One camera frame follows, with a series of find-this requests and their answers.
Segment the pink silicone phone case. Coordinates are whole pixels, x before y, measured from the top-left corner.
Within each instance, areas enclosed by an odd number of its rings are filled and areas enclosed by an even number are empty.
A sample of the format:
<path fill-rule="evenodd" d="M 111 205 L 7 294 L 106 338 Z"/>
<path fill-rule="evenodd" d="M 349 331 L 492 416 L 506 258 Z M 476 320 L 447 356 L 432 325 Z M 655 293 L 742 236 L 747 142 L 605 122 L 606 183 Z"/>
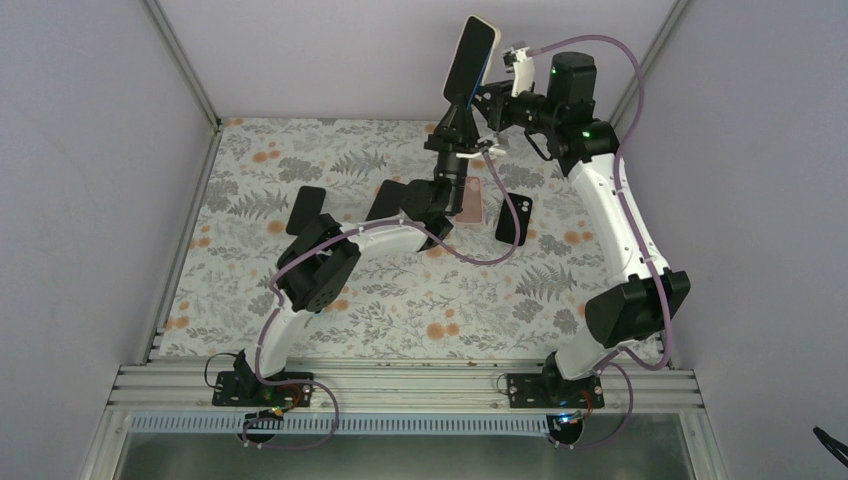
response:
<path fill-rule="evenodd" d="M 483 224 L 482 181 L 479 177 L 469 176 L 466 178 L 462 210 L 455 216 L 455 221 L 460 225 L 467 226 L 479 226 Z"/>

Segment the black phone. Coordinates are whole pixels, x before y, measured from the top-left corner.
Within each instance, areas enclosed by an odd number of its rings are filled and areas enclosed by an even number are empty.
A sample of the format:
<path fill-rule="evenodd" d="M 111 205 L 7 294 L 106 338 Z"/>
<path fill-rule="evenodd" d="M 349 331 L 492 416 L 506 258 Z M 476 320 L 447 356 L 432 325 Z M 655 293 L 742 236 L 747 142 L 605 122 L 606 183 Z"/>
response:
<path fill-rule="evenodd" d="M 406 188 L 405 183 L 384 180 L 377 189 L 365 221 L 370 222 L 401 215 Z"/>

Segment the dark phone case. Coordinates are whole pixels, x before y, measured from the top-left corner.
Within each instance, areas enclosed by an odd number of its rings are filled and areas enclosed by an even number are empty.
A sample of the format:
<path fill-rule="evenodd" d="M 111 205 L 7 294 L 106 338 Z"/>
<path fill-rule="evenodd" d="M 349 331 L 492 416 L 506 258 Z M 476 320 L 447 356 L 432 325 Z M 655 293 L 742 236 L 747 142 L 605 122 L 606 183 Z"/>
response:
<path fill-rule="evenodd" d="M 528 236 L 528 227 L 533 210 L 533 199 L 529 196 L 509 193 L 501 205 L 495 239 L 504 244 L 523 246 Z"/>

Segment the bare black smartphone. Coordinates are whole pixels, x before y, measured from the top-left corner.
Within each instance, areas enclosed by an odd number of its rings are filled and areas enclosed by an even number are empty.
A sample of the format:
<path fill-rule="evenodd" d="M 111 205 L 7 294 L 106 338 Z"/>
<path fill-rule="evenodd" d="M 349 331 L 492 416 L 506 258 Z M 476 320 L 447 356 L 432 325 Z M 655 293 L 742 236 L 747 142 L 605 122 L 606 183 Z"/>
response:
<path fill-rule="evenodd" d="M 297 192 L 285 232 L 297 236 L 321 213 L 326 190 L 320 187 L 301 186 Z"/>

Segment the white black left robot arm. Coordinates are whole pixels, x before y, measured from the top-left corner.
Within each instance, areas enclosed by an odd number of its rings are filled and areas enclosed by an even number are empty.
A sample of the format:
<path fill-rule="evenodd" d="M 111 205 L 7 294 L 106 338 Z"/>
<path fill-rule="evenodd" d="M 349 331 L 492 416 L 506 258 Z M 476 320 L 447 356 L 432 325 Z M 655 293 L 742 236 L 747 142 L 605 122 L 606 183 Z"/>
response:
<path fill-rule="evenodd" d="M 234 363 L 238 390 L 249 402 L 263 405 L 276 396 L 297 330 L 336 300 L 359 263 L 431 249 L 451 232 L 462 211 L 469 157 L 482 147 L 469 96 L 451 99 L 424 147 L 437 154 L 433 177 L 405 184 L 394 200 L 379 200 L 392 214 L 355 224 L 320 214 L 278 258 L 269 280 L 277 304 L 256 344 Z"/>

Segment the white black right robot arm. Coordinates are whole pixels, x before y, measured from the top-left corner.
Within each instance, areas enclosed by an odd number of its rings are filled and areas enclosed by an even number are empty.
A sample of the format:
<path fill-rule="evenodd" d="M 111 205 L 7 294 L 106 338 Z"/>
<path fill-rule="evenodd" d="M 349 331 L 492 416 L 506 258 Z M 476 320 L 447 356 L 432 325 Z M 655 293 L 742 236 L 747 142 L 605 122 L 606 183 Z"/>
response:
<path fill-rule="evenodd" d="M 545 360 L 543 397 L 565 407 L 615 354 L 666 330 L 691 283 L 685 272 L 671 270 L 653 242 L 629 189 L 618 137 L 594 115 L 593 57 L 555 54 L 544 94 L 533 90 L 529 48 L 514 47 L 503 57 L 512 80 L 483 86 L 475 104 L 495 132 L 517 126 L 527 139 L 544 137 L 546 147 L 536 152 L 558 162 L 581 198 L 611 275 L 609 289 L 586 304 L 585 329 Z"/>

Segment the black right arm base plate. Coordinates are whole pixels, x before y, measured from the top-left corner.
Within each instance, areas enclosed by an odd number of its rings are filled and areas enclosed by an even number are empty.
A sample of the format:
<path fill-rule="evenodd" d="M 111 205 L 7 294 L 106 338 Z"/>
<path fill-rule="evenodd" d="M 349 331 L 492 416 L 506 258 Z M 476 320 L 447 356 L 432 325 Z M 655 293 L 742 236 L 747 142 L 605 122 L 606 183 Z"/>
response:
<path fill-rule="evenodd" d="M 514 409 L 596 409 L 605 406 L 597 376 L 567 380 L 559 372 L 555 354 L 542 364 L 540 373 L 511 373 L 506 376 L 507 396 Z"/>

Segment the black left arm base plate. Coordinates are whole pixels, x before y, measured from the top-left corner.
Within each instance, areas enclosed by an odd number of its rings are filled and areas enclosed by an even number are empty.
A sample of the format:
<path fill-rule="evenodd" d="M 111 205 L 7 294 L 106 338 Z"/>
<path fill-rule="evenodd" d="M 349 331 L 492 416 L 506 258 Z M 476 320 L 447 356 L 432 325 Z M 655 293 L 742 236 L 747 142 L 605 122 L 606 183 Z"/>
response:
<path fill-rule="evenodd" d="M 265 407 L 287 410 L 293 407 L 308 407 L 313 381 L 311 372 L 286 372 L 283 370 L 270 377 L 271 385 L 261 383 L 247 364 L 244 351 L 237 354 L 225 353 L 233 358 L 232 368 L 221 371 L 214 381 L 208 375 L 209 358 L 204 366 L 204 381 L 213 389 L 214 406 Z"/>

